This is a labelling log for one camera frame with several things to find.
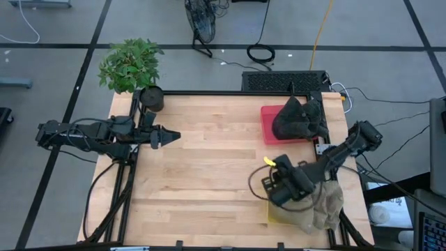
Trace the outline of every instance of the floor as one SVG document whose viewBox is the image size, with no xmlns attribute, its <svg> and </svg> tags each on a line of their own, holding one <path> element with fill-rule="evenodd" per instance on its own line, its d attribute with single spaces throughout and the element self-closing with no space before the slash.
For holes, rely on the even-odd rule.
<svg viewBox="0 0 446 251">
<path fill-rule="evenodd" d="M 108 3 L 108 13 L 103 12 Z M 415 11 L 412 17 L 407 3 Z M 217 19 L 211 43 L 218 48 L 215 56 L 256 66 L 244 48 L 259 39 L 266 6 L 231 4 L 228 14 Z M 273 70 L 308 69 L 327 6 L 328 0 L 272 0 L 261 42 L 284 45 L 278 47 Z M 423 101 L 444 96 L 445 8 L 442 0 L 337 0 L 321 35 L 313 69 L 328 71 L 332 82 L 359 87 L 370 98 Z M 98 29 L 97 41 L 92 40 L 101 13 L 105 22 L 102 30 Z M 67 107 L 72 107 L 73 90 L 78 91 L 81 85 L 71 121 L 108 115 L 113 93 L 100 89 L 96 76 L 107 50 L 93 50 L 90 42 L 101 47 L 142 37 L 170 48 L 160 57 L 159 85 L 166 90 L 240 90 L 244 71 L 190 49 L 192 32 L 183 0 L 72 0 L 70 9 L 25 8 L 24 14 L 40 33 L 41 45 L 10 44 L 0 38 L 0 75 L 33 80 L 32 89 L 0 88 L 0 107 L 12 108 L 15 116 L 0 145 L 0 250 L 16 246 L 47 164 L 49 152 L 34 141 L 38 124 L 61 121 Z M 418 29 L 414 15 L 421 24 Z M 420 29 L 427 39 L 420 38 Z M 35 40 L 19 10 L 5 0 L 0 1 L 0 34 Z M 369 102 L 355 90 L 351 95 L 354 106 L 346 115 L 350 126 L 356 120 L 377 124 L 429 109 L 428 105 Z M 371 163 L 377 165 L 397 150 L 427 126 L 428 120 L 428 115 L 422 115 L 379 127 L 384 142 L 367 154 Z M 78 154 L 95 159 L 94 154 Z M 76 241 L 93 168 L 93 164 L 70 156 L 58 156 L 26 247 Z M 429 170 L 428 132 L 416 137 L 380 170 L 394 181 Z"/>
</svg>

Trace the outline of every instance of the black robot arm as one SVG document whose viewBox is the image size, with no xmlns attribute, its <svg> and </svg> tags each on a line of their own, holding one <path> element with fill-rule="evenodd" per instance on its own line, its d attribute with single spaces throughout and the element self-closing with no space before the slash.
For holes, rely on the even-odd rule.
<svg viewBox="0 0 446 251">
<path fill-rule="evenodd" d="M 153 125 L 156 114 L 146 113 L 144 122 L 138 128 L 130 116 L 112 116 L 106 121 L 90 125 L 48 121 L 38 126 L 38 145 L 48 149 L 51 145 L 76 146 L 83 151 L 107 154 L 116 160 L 125 160 L 133 144 L 150 144 L 153 149 L 164 146 L 181 137 L 179 132 Z"/>
<path fill-rule="evenodd" d="M 304 161 L 293 167 L 287 155 L 275 158 L 276 171 L 272 173 L 272 179 L 262 179 L 263 188 L 276 206 L 282 206 L 290 199 L 300 201 L 314 192 L 317 183 L 325 180 L 325 172 L 339 169 L 350 155 L 374 151 L 381 144 L 382 138 L 368 121 L 357 122 L 348 131 L 344 143 L 325 150 L 316 162 Z"/>
</svg>

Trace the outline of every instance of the red tray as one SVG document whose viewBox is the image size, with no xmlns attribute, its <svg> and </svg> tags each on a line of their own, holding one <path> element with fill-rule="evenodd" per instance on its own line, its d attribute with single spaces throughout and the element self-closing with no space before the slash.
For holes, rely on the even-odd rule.
<svg viewBox="0 0 446 251">
<path fill-rule="evenodd" d="M 283 108 L 283 105 L 268 105 L 262 106 L 260 109 L 260 117 L 262 122 L 262 131 L 263 131 L 263 140 L 265 144 L 289 144 L 289 143 L 298 143 L 298 142 L 308 142 L 306 139 L 277 139 L 276 136 L 272 133 L 272 122 L 280 110 Z"/>
</svg>

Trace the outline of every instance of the black cable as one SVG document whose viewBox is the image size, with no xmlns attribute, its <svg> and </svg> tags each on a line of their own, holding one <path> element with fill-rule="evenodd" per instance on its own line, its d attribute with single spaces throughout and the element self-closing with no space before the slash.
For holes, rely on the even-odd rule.
<svg viewBox="0 0 446 251">
<path fill-rule="evenodd" d="M 364 93 L 361 89 L 359 89 L 359 88 L 357 88 L 357 87 L 348 87 L 348 88 L 345 88 L 345 89 L 346 89 L 346 90 L 350 90 L 350 89 L 352 89 L 352 90 L 358 90 L 358 91 L 364 96 L 364 98 L 367 99 L 367 100 L 369 100 L 369 101 L 376 101 L 376 102 L 390 102 L 390 103 L 398 103 L 398 104 L 426 104 L 426 103 L 430 102 L 430 100 L 428 100 L 428 101 L 421 101 L 421 102 L 417 102 L 417 101 L 377 100 L 377 99 L 373 99 L 373 98 L 369 98 L 369 97 L 367 97 L 367 96 L 365 95 L 365 93 Z"/>
<path fill-rule="evenodd" d="M 212 0 L 211 2 L 215 1 L 218 1 L 218 3 L 210 3 L 215 16 L 218 18 L 224 17 L 228 13 L 229 0 L 226 0 L 225 4 L 222 4 L 222 0 Z"/>
<path fill-rule="evenodd" d="M 376 175 L 378 175 L 379 177 L 383 178 L 385 181 L 387 181 L 388 183 L 390 183 L 390 185 L 393 185 L 396 189 L 398 189 L 398 190 L 400 190 L 402 193 L 404 193 L 407 197 L 409 197 L 409 198 L 411 198 L 411 199 L 413 199 L 413 200 L 415 200 L 415 201 L 418 201 L 419 203 L 421 203 L 421 205 L 427 207 L 428 209 L 432 210 L 433 212 L 435 212 L 435 213 L 441 215 L 442 217 L 446 218 L 446 214 L 444 214 L 444 213 L 438 211 L 437 209 L 431 207 L 430 205 L 424 203 L 423 201 L 419 200 L 417 197 L 415 197 L 415 196 L 413 196 L 412 194 L 410 194 L 408 191 L 404 190 L 401 186 L 399 186 L 399 185 L 396 184 L 395 182 L 393 182 L 393 181 L 391 181 L 390 179 L 384 177 L 381 173 L 379 173 L 378 171 L 376 171 L 377 168 L 374 168 L 374 167 L 372 167 L 371 165 L 369 165 L 369 166 L 370 166 L 370 168 L 374 171 L 374 174 L 376 174 Z"/>
<path fill-rule="evenodd" d="M 68 129 L 67 130 L 62 130 L 62 131 L 60 131 L 60 132 L 58 132 L 58 133 L 56 133 L 56 134 L 53 134 L 51 137 L 49 137 L 47 140 L 45 140 L 45 142 L 43 143 L 43 144 L 41 144 L 42 146 L 46 146 L 50 141 L 51 141 L 51 139 L 54 139 L 56 136 L 59 136 L 59 135 L 61 135 L 62 133 L 65 133 L 65 132 L 67 132 L 68 131 Z"/>
<path fill-rule="evenodd" d="M 75 148 L 79 149 L 80 151 L 84 151 L 86 153 L 91 151 L 91 146 L 90 146 L 89 142 L 86 140 L 87 136 L 85 135 L 85 133 L 77 127 L 74 127 L 73 129 L 77 132 L 80 132 L 80 134 L 82 135 L 82 139 L 84 140 L 84 143 L 86 145 L 86 148 L 83 149 L 83 148 L 79 147 L 71 140 L 71 138 L 70 138 L 71 126 L 70 126 L 70 129 L 68 129 L 68 131 L 66 133 L 66 138 L 67 138 L 68 142 L 70 142 L 70 144 L 72 144 Z"/>
<path fill-rule="evenodd" d="M 344 210 L 341 210 L 339 220 L 344 224 L 345 228 L 347 228 L 347 232 L 359 247 L 373 247 L 372 244 L 362 237 L 361 233 L 355 228 L 355 225 L 348 219 Z"/>
<path fill-rule="evenodd" d="M 344 165 L 342 165 L 341 167 L 344 168 L 344 169 L 347 169 L 347 170 L 350 171 L 350 172 L 354 172 L 354 173 L 357 174 L 357 175 L 360 175 L 360 173 L 359 173 L 358 171 L 354 170 L 353 168 L 346 167 L 346 166 L 344 166 Z"/>
<path fill-rule="evenodd" d="M 253 175 L 255 175 L 255 173 L 257 173 L 258 171 L 260 171 L 260 170 L 262 170 L 262 169 L 264 169 L 264 168 L 266 168 L 266 167 L 269 167 L 268 165 L 264 165 L 264 166 L 262 166 L 262 167 L 259 167 L 259 168 L 257 168 L 257 169 L 255 169 L 250 175 L 249 175 L 249 177 L 248 177 L 248 187 L 249 187 L 249 190 L 251 190 L 251 193 L 255 196 L 255 197 L 257 197 L 257 198 L 259 198 L 259 199 L 262 199 L 262 200 L 269 200 L 268 198 L 265 198 L 265 197 L 262 197 L 262 196 L 260 196 L 260 195 L 257 195 L 255 192 L 254 192 L 254 190 L 252 189 L 252 186 L 251 186 L 251 179 L 252 179 L 252 177 L 253 177 Z"/>
<path fill-rule="evenodd" d="M 219 58 L 216 58 L 216 57 L 212 57 L 212 59 L 217 59 L 217 60 L 223 61 L 223 62 L 225 62 L 225 63 L 228 64 L 228 65 L 237 65 L 237 66 L 240 66 L 240 67 L 243 67 L 243 68 L 246 68 L 246 69 L 253 69 L 253 70 L 258 70 L 258 71 L 264 71 L 264 70 L 260 70 L 260 69 L 255 68 L 255 67 L 244 66 L 244 65 L 241 64 L 241 63 L 227 62 L 227 61 L 225 61 L 225 60 L 223 60 L 223 59 L 219 59 Z"/>
<path fill-rule="evenodd" d="M 116 162 L 112 162 L 110 164 L 110 166 L 108 166 L 104 171 L 102 171 L 93 181 L 93 183 L 90 186 L 89 189 L 89 193 L 86 196 L 86 204 L 85 204 L 85 211 L 84 211 L 84 219 L 83 219 L 83 223 L 82 223 L 82 232 L 84 234 L 84 238 L 87 239 L 89 237 L 89 235 L 87 234 L 87 230 L 86 230 L 86 217 L 89 213 L 89 204 L 90 204 L 90 196 L 91 196 L 91 192 L 93 191 L 93 188 L 96 184 L 96 182 L 98 182 L 99 178 L 102 177 L 105 173 L 107 173 L 116 163 Z"/>
<path fill-rule="evenodd" d="M 62 150 L 60 150 L 59 153 L 66 153 L 66 154 L 71 155 L 71 156 L 73 156 L 73 157 L 75 157 L 75 158 L 77 158 L 77 159 L 80 159 L 80 160 L 83 160 L 83 161 L 87 161 L 87 162 L 95 163 L 95 164 L 96 164 L 96 161 L 92 161 L 92 160 L 87 160 L 87 159 L 81 158 L 81 157 L 79 157 L 78 155 L 75 155 L 74 153 L 70 153 L 70 152 L 62 151 Z"/>
<path fill-rule="evenodd" d="M 407 143 L 409 143 L 412 139 L 416 138 L 417 136 L 421 135 L 427 128 L 429 128 L 429 125 L 427 127 L 425 127 L 423 130 L 421 130 L 421 132 L 417 133 L 416 135 L 412 136 L 410 139 L 406 140 L 406 142 L 404 142 L 404 144 L 402 144 L 395 152 L 393 152 L 389 157 L 387 157 L 386 159 L 384 159 L 383 161 L 381 161 L 381 163 L 379 163 L 379 165 L 376 167 L 376 169 L 378 169 L 384 162 L 386 162 L 387 160 L 389 160 L 391 157 L 393 157 L 395 154 L 397 154 L 405 145 L 407 145 Z"/>
<path fill-rule="evenodd" d="M 412 118 L 415 118 L 416 116 L 423 115 L 423 114 L 428 114 L 428 113 L 429 113 L 429 111 L 427 111 L 427 112 L 420 112 L 420 113 L 412 115 L 412 116 L 407 116 L 407 117 L 403 117 L 403 118 L 400 118 L 400 119 L 395 119 L 395 120 L 387 121 L 387 122 L 384 122 L 384 123 L 379 123 L 377 125 L 374 125 L 374 127 L 387 125 L 389 123 L 401 121 L 403 119 L 412 119 Z"/>
<path fill-rule="evenodd" d="M 271 2 L 271 0 L 268 0 L 268 5 L 266 6 L 265 17 L 263 18 L 262 31 L 260 33 L 259 40 L 257 41 L 257 43 L 248 46 L 248 48 L 246 49 L 246 53 L 248 54 L 248 57 L 251 60 L 253 60 L 254 62 L 256 62 L 258 64 L 261 64 L 263 67 L 267 68 L 269 71 L 271 71 L 272 69 L 271 69 L 271 67 L 267 66 L 266 63 L 269 63 L 274 60 L 274 58 L 276 57 L 276 51 L 271 46 L 262 45 L 260 43 L 260 40 L 262 39 L 263 30 L 265 29 L 266 17 L 268 16 L 268 10 L 270 9 L 270 2 Z M 271 56 L 267 59 L 257 59 L 251 55 L 251 50 L 254 48 L 261 48 L 261 49 L 268 50 L 271 53 Z"/>
<path fill-rule="evenodd" d="M 373 166 L 370 164 L 369 160 L 367 159 L 367 157 L 364 154 L 361 154 L 361 156 L 364 158 L 365 162 L 373 169 Z M 370 174 L 371 171 L 367 171 L 365 173 L 365 175 Z"/>
</svg>

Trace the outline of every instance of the yellow object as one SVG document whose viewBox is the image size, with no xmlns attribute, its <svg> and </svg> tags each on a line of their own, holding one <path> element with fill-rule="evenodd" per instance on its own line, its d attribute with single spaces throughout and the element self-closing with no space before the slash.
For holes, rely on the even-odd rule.
<svg viewBox="0 0 446 251">
<path fill-rule="evenodd" d="M 290 223 L 289 221 L 286 221 L 284 219 L 274 218 L 274 213 L 272 211 L 277 210 L 277 207 L 273 205 L 271 202 L 266 202 L 266 217 L 268 219 L 268 223 L 273 224 L 281 224 L 281 225 L 290 225 L 293 226 L 294 224 Z"/>
<path fill-rule="evenodd" d="M 267 164 L 267 165 L 269 165 L 270 167 L 275 167 L 276 166 L 276 163 L 274 162 L 274 161 L 272 161 L 272 160 L 270 160 L 268 157 L 263 157 L 263 161 L 265 161 L 265 163 Z"/>
<path fill-rule="evenodd" d="M 325 24 L 325 21 L 327 21 L 328 13 L 330 13 L 330 10 L 332 9 L 332 5 L 333 5 L 333 0 L 330 0 L 330 3 L 328 4 L 327 12 L 325 13 L 325 17 L 323 17 L 323 21 L 322 21 L 321 27 L 319 28 L 319 32 L 318 32 L 318 35 L 316 37 L 316 41 L 314 41 L 312 61 L 309 63 L 309 70 L 312 70 L 312 68 L 313 68 L 314 55 L 316 54 L 316 47 L 318 46 L 319 36 L 322 33 L 323 25 Z"/>
</svg>

